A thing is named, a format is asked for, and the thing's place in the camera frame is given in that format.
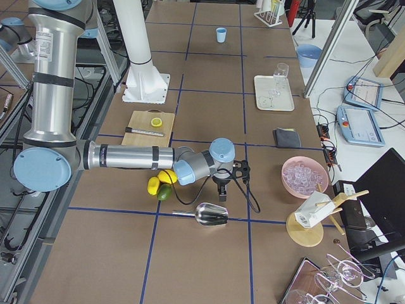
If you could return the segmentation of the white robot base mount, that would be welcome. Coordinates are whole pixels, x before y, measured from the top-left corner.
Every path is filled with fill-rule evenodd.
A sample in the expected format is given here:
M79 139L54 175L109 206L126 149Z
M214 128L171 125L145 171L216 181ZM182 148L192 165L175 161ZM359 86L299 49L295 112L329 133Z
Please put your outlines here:
M130 62L123 101L165 103L170 75L160 73L154 66L141 2L117 0L113 3Z

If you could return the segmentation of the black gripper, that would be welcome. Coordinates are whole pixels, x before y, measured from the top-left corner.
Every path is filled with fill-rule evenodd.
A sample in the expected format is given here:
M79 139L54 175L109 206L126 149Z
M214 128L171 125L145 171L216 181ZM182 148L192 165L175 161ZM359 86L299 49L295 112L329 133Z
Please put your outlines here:
M218 201L225 202L227 200L227 184L230 181L242 179L242 182L247 186L250 183L250 166L247 160L234 160L232 168L221 167L212 177L217 184Z

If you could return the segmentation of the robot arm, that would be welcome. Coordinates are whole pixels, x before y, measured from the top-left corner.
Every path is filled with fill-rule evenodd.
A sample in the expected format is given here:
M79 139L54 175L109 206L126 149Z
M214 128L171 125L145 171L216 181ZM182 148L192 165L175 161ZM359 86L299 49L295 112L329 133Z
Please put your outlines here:
M30 130L13 165L26 188L49 192L64 186L77 170L94 167L173 169L181 185L222 173L220 139L208 150L111 146L78 141L71 132L77 39L82 28L65 20L36 15L39 30L33 38L18 18L1 21L1 45L34 45L33 109Z
M78 38L102 28L95 1L30 1L28 15L36 27L32 76L32 122L15 158L13 173L27 189L50 192L63 187L79 170L119 168L156 170L183 186L212 179L225 201L227 184L234 181L250 197L250 168L235 159L235 146L215 139L207 150L188 147L98 144L94 138L108 104L90 110L83 136L72 131L73 90Z

